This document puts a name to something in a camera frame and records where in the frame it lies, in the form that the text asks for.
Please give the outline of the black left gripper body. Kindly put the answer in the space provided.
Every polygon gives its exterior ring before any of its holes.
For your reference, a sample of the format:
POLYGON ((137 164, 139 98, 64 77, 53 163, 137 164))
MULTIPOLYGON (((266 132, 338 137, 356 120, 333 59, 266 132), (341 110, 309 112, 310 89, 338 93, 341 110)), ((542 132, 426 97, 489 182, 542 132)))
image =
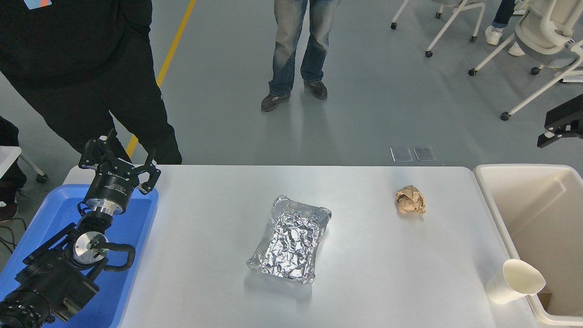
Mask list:
POLYGON ((85 196, 85 204, 96 207, 106 201, 115 204, 115 209, 126 209, 133 189, 137 186, 134 166, 125 160, 104 162, 94 166, 96 175, 85 196))

